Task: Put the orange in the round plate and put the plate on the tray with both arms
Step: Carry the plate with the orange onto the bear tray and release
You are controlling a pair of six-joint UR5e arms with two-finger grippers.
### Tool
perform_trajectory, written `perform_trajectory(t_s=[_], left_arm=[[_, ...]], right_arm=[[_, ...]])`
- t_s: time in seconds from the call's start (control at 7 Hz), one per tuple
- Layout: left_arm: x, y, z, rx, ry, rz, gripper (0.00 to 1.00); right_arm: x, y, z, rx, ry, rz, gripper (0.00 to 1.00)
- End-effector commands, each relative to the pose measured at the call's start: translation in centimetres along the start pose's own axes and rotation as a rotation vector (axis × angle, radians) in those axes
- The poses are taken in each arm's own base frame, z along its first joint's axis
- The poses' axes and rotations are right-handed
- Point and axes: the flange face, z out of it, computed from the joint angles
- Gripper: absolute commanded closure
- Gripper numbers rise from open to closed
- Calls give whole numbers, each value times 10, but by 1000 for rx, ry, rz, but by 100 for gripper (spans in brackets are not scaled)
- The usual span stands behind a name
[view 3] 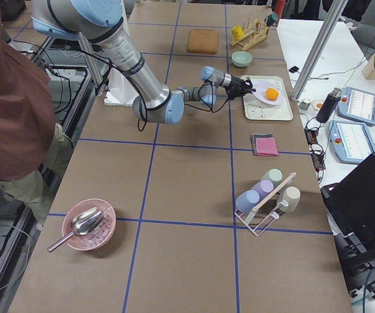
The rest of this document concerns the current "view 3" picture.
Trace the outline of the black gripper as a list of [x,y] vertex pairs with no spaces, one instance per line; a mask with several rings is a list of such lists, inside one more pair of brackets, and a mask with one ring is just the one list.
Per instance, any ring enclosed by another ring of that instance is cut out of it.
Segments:
[[229,84],[229,86],[241,87],[243,89],[243,96],[246,95],[247,93],[256,92],[256,89],[251,83],[248,84],[247,80],[242,80],[236,76],[232,76],[231,83]]

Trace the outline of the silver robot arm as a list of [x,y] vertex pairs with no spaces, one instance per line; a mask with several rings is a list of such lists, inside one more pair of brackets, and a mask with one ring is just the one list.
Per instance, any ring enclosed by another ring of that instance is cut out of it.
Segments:
[[100,46],[111,67],[137,91],[132,111],[139,121],[176,124],[187,102],[201,102],[212,108],[220,86],[230,100],[255,90],[248,78],[242,80],[206,66],[201,73],[202,86],[171,91],[159,82],[125,31],[120,1],[35,1],[32,19],[34,28],[45,35],[65,40],[76,40],[83,35]]

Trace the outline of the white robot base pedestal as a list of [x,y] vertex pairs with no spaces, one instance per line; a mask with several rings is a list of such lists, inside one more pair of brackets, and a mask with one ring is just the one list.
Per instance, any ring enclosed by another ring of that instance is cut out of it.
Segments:
[[107,106],[132,107],[138,93],[130,82],[114,68],[111,69],[108,79],[108,90],[104,98],[104,104]]

